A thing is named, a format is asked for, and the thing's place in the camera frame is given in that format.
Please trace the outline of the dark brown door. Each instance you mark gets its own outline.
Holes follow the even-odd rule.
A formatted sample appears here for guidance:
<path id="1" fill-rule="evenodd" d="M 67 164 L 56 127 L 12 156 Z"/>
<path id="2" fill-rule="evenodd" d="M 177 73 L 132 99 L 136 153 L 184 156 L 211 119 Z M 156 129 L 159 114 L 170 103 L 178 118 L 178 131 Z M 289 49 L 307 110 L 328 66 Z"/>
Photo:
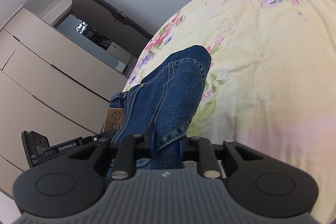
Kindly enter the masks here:
<path id="1" fill-rule="evenodd" d="M 153 35 L 104 0 L 72 0 L 55 28 L 109 67 L 129 77 Z"/>

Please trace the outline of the beige wardrobe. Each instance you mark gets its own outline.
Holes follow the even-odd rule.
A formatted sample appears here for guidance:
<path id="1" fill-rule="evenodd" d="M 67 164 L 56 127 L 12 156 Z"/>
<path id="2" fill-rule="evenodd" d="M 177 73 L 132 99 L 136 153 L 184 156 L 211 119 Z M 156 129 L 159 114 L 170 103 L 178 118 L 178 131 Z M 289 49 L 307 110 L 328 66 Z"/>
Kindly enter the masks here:
<path id="1" fill-rule="evenodd" d="M 51 144 L 100 132 L 126 77 L 25 8 L 1 27 L 1 191 L 28 169 L 23 131 Z"/>

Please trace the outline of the blue denim jeans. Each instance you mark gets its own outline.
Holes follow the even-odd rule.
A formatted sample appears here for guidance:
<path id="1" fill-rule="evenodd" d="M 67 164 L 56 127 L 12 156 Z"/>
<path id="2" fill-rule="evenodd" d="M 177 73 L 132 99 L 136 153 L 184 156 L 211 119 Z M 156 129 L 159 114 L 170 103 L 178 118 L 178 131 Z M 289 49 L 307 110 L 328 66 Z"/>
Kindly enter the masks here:
<path id="1" fill-rule="evenodd" d="M 138 169 L 182 169 L 179 140 L 201 102 L 211 56 L 203 46 L 171 54 L 140 84 L 110 99 L 104 130 L 113 130 L 113 142 L 129 135 L 145 135 L 151 122 L 158 132 L 157 151 L 139 159 Z"/>

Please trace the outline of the floral yellow bed cover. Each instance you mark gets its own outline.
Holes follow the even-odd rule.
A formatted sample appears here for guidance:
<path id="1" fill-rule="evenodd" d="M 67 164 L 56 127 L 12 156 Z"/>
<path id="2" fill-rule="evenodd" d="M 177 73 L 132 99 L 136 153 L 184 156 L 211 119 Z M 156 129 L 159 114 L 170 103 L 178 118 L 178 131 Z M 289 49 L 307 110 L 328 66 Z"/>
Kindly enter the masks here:
<path id="1" fill-rule="evenodd" d="M 335 219 L 335 0 L 193 0 L 141 53 L 126 88 L 170 54 L 212 58 L 187 132 L 233 139 L 316 180 L 313 216 Z"/>

